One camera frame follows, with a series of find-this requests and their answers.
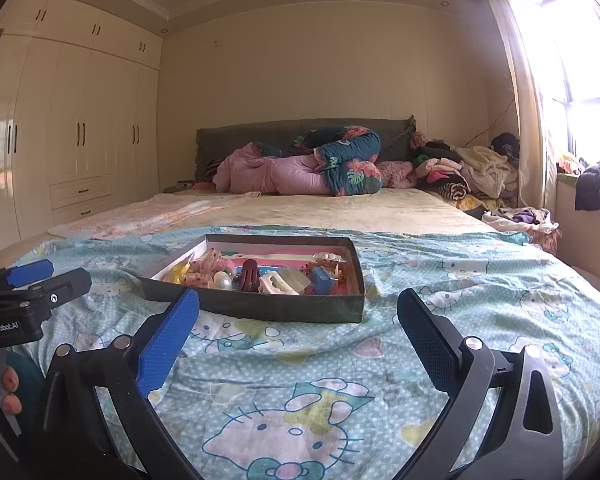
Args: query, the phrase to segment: blue polka dot sheet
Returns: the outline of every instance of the blue polka dot sheet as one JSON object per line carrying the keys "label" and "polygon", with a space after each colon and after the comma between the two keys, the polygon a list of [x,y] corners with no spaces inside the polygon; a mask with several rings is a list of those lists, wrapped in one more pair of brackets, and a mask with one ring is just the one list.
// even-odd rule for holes
{"label": "blue polka dot sheet", "polygon": [[[600,293],[525,234],[410,236],[281,226],[206,227],[111,241],[46,242],[20,264],[91,273],[24,346],[46,370],[54,349],[101,348],[133,334],[165,303],[142,298],[142,273],[206,233],[349,237],[366,298],[360,324],[278,323],[200,316],[164,386],[149,395],[164,426],[208,480],[384,480],[413,454],[446,403],[395,305],[413,287],[435,314],[490,348],[535,344],[560,410],[564,476],[600,435]],[[491,390],[456,465],[472,459],[493,412]],[[124,459],[138,466],[110,397],[99,391]]]}

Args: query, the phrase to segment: pink quilt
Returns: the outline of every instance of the pink quilt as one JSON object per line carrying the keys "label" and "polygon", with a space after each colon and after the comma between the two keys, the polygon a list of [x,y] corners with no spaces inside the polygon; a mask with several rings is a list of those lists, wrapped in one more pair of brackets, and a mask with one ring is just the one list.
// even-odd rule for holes
{"label": "pink quilt", "polygon": [[235,150],[218,167],[214,184],[218,192],[280,193],[282,195],[328,195],[324,175],[315,173],[313,154],[287,158],[261,157],[250,142]]}

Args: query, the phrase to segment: electrical wire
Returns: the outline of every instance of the electrical wire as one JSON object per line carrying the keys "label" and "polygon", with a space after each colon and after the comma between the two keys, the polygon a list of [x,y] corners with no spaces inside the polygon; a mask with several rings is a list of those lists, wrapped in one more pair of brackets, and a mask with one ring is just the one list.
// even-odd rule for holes
{"label": "electrical wire", "polygon": [[507,105],[507,108],[506,108],[506,110],[504,110],[504,112],[503,112],[503,113],[501,113],[501,114],[500,114],[500,115],[499,115],[499,116],[496,118],[496,120],[495,120],[495,121],[493,121],[493,124],[492,124],[491,126],[489,126],[489,127],[488,127],[486,130],[484,130],[483,132],[480,132],[479,134],[477,134],[475,137],[472,137],[471,139],[469,139],[469,140],[466,142],[466,144],[463,146],[463,148],[466,148],[466,147],[467,147],[467,145],[468,145],[470,142],[473,142],[475,139],[477,139],[477,138],[478,138],[478,137],[480,137],[481,135],[488,134],[488,133],[489,133],[491,130],[493,130],[494,128],[496,128],[496,127],[500,126],[500,125],[501,125],[501,124],[504,122],[504,119],[505,119],[505,117],[507,116],[507,112],[509,111],[509,108],[511,108],[511,105],[513,104],[513,102],[514,102],[514,101],[515,101],[515,98],[513,98],[513,99],[512,99],[512,100],[509,102],[509,104]]}

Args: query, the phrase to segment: blue gripper pad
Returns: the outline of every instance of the blue gripper pad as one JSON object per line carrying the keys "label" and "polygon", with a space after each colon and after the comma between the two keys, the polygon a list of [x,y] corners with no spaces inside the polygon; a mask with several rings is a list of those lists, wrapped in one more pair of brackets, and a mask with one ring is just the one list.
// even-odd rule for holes
{"label": "blue gripper pad", "polygon": [[13,267],[7,275],[7,283],[13,288],[29,285],[50,278],[54,273],[54,264],[49,260],[40,260],[19,267]]}
{"label": "blue gripper pad", "polygon": [[435,389],[449,396],[458,390],[458,359],[440,332],[434,316],[412,288],[401,292],[398,320]]}
{"label": "blue gripper pad", "polygon": [[169,375],[180,349],[198,319],[198,294],[188,288],[166,311],[166,317],[138,358],[136,384],[143,397],[158,390]]}

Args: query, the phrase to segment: headboard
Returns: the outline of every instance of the headboard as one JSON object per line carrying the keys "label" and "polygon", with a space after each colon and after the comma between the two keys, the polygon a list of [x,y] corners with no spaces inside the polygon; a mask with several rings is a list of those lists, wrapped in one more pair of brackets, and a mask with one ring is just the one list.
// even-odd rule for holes
{"label": "headboard", "polygon": [[204,180],[206,165],[213,158],[225,158],[252,140],[260,140],[273,146],[291,146],[296,138],[323,126],[366,126],[380,135],[381,151],[378,162],[383,160],[406,160],[409,151],[409,135],[416,129],[411,116],[405,120],[390,119],[304,119],[271,121],[268,123],[237,124],[221,128],[198,130],[198,155],[196,157],[196,180]]}

